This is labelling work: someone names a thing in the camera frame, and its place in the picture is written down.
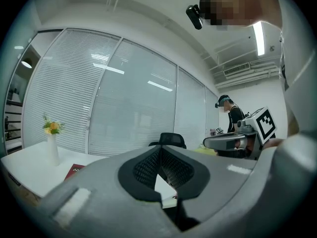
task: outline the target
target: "window blind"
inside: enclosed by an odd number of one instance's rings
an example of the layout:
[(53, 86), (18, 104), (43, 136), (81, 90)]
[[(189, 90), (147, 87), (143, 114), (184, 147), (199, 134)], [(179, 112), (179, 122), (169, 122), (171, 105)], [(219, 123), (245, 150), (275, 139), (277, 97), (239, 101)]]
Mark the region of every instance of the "window blind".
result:
[(99, 78), (119, 38), (65, 30), (49, 48), (30, 82), (23, 113), (23, 143), (46, 140), (43, 114), (65, 123), (58, 146), (85, 153), (87, 119)]
[(113, 156), (173, 132), (177, 66), (123, 40), (103, 75), (90, 121), (89, 153)]
[(216, 129), (219, 126), (219, 110), (214, 107), (218, 98), (208, 88), (206, 88), (207, 105), (207, 129), (206, 137), (210, 137), (210, 129)]
[(205, 131), (205, 87), (179, 69), (174, 132), (183, 136), (187, 149), (195, 150), (203, 142)]

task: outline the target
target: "white vase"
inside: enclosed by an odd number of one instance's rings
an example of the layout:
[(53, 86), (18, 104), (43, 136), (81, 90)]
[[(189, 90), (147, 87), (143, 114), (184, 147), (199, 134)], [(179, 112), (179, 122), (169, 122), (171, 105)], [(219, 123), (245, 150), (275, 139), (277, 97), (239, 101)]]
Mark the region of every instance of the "white vase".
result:
[(59, 165), (56, 134), (48, 134), (48, 159), (52, 165)]

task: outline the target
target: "red book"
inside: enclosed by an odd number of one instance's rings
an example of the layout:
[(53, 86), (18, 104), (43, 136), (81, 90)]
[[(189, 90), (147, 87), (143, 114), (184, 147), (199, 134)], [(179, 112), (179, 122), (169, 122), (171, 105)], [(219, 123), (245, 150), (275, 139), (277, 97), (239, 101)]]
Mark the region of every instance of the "red book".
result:
[(81, 170), (83, 167), (84, 167), (83, 165), (73, 164), (64, 180), (66, 180), (67, 178), (69, 178), (74, 173), (78, 172), (79, 170)]

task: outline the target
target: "yellow flower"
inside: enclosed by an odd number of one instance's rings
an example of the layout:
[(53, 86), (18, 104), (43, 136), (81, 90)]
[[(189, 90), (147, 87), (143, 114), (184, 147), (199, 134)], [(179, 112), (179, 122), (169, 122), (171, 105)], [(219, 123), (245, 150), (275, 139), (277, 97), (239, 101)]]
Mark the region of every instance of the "yellow flower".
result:
[(51, 129), (59, 129), (58, 123), (53, 121), (53, 122), (51, 123)]
[(51, 130), (51, 128), (45, 128), (44, 132), (45, 132), (45, 134), (51, 134), (52, 130)]

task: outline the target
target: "white table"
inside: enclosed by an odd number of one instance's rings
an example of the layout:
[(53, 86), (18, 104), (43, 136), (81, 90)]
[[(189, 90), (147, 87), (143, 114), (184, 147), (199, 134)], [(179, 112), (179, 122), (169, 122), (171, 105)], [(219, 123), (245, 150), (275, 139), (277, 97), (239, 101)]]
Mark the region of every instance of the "white table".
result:
[[(41, 142), (1, 158), (7, 171), (25, 188), (39, 197), (46, 196), (50, 190), (62, 183), (73, 164), (86, 166), (94, 161), (107, 158), (58, 147), (60, 164), (53, 166), (48, 162), (46, 149), (47, 142)], [(176, 191), (159, 175), (155, 191), (161, 193), (162, 200), (169, 200), (166, 208), (171, 207), (170, 198), (176, 194)]]

